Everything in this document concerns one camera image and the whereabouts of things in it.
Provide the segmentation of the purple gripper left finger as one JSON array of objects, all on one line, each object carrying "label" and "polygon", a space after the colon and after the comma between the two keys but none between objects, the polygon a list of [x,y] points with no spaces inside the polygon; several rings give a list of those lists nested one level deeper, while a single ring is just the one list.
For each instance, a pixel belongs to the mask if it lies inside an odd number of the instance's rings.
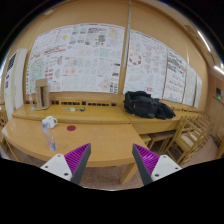
[{"label": "purple gripper left finger", "polygon": [[67,153],[56,154],[42,169],[79,185],[91,154],[91,144],[87,143]]}]

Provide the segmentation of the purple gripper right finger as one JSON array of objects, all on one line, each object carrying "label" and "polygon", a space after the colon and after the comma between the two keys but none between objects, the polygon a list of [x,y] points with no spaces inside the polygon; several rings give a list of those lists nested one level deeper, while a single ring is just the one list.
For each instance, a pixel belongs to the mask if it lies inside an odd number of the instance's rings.
[{"label": "purple gripper right finger", "polygon": [[137,144],[133,145],[132,154],[140,172],[143,185],[148,185],[181,170],[181,167],[168,155],[159,156]]}]

